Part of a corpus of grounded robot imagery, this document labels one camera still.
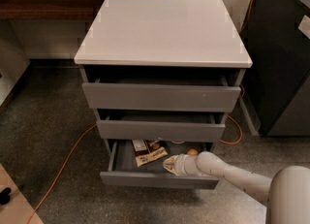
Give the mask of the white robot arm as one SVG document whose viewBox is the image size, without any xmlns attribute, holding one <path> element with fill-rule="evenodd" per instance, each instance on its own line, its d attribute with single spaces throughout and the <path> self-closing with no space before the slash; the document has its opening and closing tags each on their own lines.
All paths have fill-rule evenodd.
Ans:
<svg viewBox="0 0 310 224">
<path fill-rule="evenodd" d="M 273 178 L 227 164 L 211 152 L 173 155 L 163 167 L 176 176 L 224 178 L 266 206 L 266 224 L 310 224 L 310 169 L 290 166 Z"/>
</svg>

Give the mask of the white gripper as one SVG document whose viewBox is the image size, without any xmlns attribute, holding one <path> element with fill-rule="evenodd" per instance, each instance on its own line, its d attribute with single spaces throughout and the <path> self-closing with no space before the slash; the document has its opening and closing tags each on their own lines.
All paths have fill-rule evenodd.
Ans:
<svg viewBox="0 0 310 224">
<path fill-rule="evenodd" d="M 197 157 L 194 155 L 180 154 L 173 155 L 163 162 L 163 167 L 175 176 L 202 176 L 197 163 Z"/>
</svg>

